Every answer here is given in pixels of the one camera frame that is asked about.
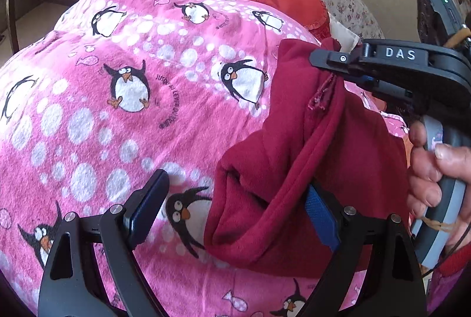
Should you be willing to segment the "person's right hand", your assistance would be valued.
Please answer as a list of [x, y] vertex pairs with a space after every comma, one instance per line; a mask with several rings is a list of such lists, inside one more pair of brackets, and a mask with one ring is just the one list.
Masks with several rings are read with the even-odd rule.
[[413, 144], [408, 172], [409, 194], [406, 204], [414, 217], [422, 217], [425, 211], [439, 205], [442, 190], [438, 182], [442, 177], [457, 178], [466, 184], [465, 195], [453, 232], [447, 241], [454, 245], [462, 240], [470, 242], [470, 149], [466, 146], [453, 147], [437, 144], [433, 151], [425, 149], [427, 135], [425, 126], [414, 123], [409, 130], [409, 140]]

